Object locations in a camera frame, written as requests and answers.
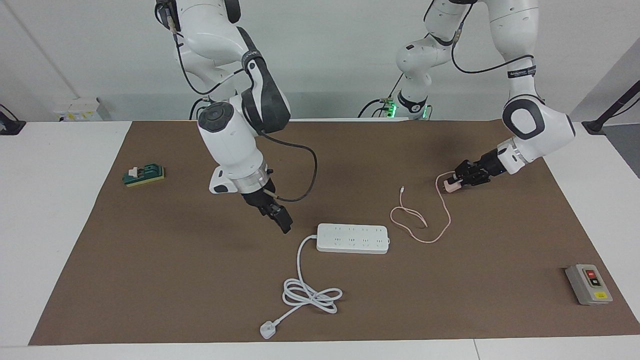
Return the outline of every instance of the black pole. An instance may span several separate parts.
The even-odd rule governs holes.
[[[0,124],[4,126],[4,130],[0,130],[0,135],[18,135],[26,122],[13,121],[0,111]]]
[[[620,109],[624,105],[626,105],[631,99],[633,99],[640,92],[640,81],[636,81],[634,86],[631,86],[625,95],[622,95],[615,104],[613,104],[607,111],[604,112],[597,120],[594,121],[584,121],[582,125],[587,132],[591,135],[605,135],[602,131],[602,126],[613,117],[613,115],[617,114]]]

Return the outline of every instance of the white power strip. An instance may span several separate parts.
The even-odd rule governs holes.
[[[322,252],[386,254],[389,250],[387,228],[375,225],[318,225],[316,247]]]

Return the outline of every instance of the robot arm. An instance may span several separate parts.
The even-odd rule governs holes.
[[[509,101],[502,119],[514,137],[481,157],[465,160],[445,182],[447,191],[464,185],[479,185],[491,176],[517,173],[535,159],[554,152],[575,137],[564,113],[545,105],[536,91],[533,51],[538,37],[538,0],[481,0],[489,9],[496,49],[508,63]],[[404,88],[397,95],[399,113],[416,119],[422,115],[431,80],[427,71],[452,58],[463,25],[464,14],[478,0],[433,1],[424,21],[427,38],[413,42],[397,57],[405,74]]]
[[[232,24],[239,19],[237,0],[157,0],[158,10],[174,38],[178,31],[184,37],[180,59],[186,70],[210,85],[220,76],[219,66],[239,61],[252,81],[241,95],[212,103],[198,117],[202,139],[220,164],[210,191],[239,192],[249,205],[289,232],[292,220],[286,208],[265,192],[276,192],[270,178],[273,171],[255,143],[256,136],[287,125],[289,103],[249,34]]]

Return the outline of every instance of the white table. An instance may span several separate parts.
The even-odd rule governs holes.
[[[130,125],[30,123],[0,137],[0,359],[640,358],[640,336],[28,347]],[[576,141],[546,161],[639,318],[640,180],[606,137],[575,128]]]

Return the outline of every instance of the pink cable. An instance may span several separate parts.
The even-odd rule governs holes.
[[[411,231],[411,229],[409,229],[408,227],[404,226],[403,224],[400,224],[399,222],[394,220],[394,211],[395,210],[403,210],[405,213],[409,214],[409,215],[413,215],[415,217],[417,217],[418,219],[420,219],[420,221],[424,224],[425,227],[429,227],[427,225],[427,221],[424,219],[424,216],[422,216],[418,211],[414,210],[414,209],[410,209],[410,208],[406,208],[403,203],[402,203],[402,194],[404,193],[404,186],[402,188],[400,188],[400,206],[396,206],[391,210],[391,213],[389,214],[389,217],[391,218],[391,221],[395,224],[398,225],[402,228],[404,228],[405,230],[407,230],[409,232],[409,235],[411,235],[412,238],[416,239],[417,241],[421,242],[421,243],[425,243],[425,244],[432,244],[438,240],[440,240],[440,238],[444,235],[444,233],[447,231],[447,229],[449,228],[449,226],[451,226],[451,214],[449,213],[449,209],[447,209],[447,204],[445,204],[444,202],[444,198],[442,197],[442,192],[440,192],[440,189],[438,188],[438,183],[440,182],[440,178],[449,174],[453,174],[453,171],[450,172],[446,172],[444,174],[440,174],[437,178],[436,178],[436,191],[438,192],[438,196],[440,196],[440,200],[442,200],[442,206],[444,207],[444,211],[447,213],[447,217],[449,218],[449,222],[447,223],[447,226],[444,227],[444,229],[442,230],[442,232],[440,233],[440,235],[438,235],[438,237],[433,240],[433,241],[424,241],[424,240],[420,240],[418,239],[418,237],[416,237],[416,235],[413,234],[413,231]]]

